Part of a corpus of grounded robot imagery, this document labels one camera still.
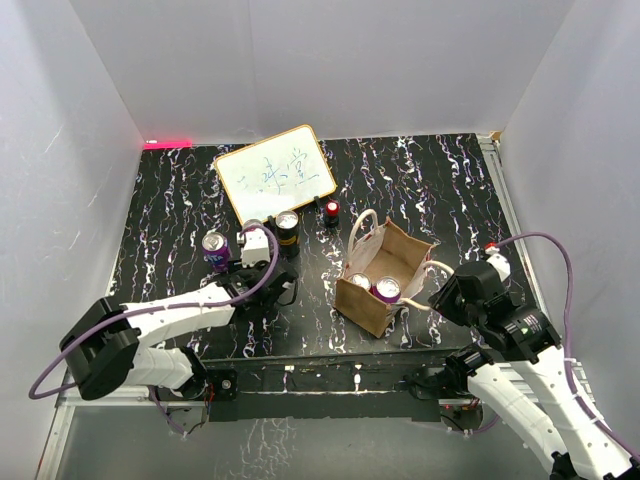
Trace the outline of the black beverage can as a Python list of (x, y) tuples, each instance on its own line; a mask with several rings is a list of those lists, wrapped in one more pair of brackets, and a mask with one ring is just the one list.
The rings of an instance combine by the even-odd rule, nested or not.
[(286, 258), (299, 254), (299, 217), (292, 210), (280, 212), (275, 218), (276, 238), (280, 253)]

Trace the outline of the watermelon print canvas bag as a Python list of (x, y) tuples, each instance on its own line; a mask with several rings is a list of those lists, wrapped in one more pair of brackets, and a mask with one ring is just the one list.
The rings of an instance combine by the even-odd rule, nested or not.
[[(433, 246), (408, 235), (387, 219), (378, 221), (375, 210), (364, 210), (351, 229), (343, 272), (336, 281), (334, 308), (353, 323), (377, 338), (383, 336), (395, 314), (404, 305), (426, 310), (426, 305), (414, 301), (431, 269), (447, 275), (453, 268), (431, 258)], [(390, 276), (401, 287), (401, 297), (387, 304), (370, 291), (348, 281), (354, 273), (365, 273), (372, 285), (381, 277)]]

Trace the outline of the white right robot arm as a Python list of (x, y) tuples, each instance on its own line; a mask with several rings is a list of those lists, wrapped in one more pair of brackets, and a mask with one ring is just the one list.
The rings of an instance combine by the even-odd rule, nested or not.
[(538, 308), (518, 304), (504, 284), (508, 261), (463, 264), (429, 299), (476, 344), (450, 355), (438, 385), (486, 403), (538, 458), (552, 479), (636, 479), (639, 458), (614, 439), (579, 386), (557, 331)]

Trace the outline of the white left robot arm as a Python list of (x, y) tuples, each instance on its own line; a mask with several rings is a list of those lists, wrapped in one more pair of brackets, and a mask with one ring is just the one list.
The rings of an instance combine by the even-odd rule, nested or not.
[(146, 303), (118, 305), (113, 296), (96, 301), (60, 342), (65, 350), (92, 333), (66, 357), (81, 398), (101, 399), (122, 386), (170, 389), (184, 399), (202, 396), (208, 378), (193, 349), (160, 344), (225, 327), (236, 312), (274, 306), (285, 292), (297, 289), (298, 273), (289, 263), (279, 262), (261, 288), (248, 296), (268, 269), (264, 261), (252, 268), (235, 264), (198, 290)]

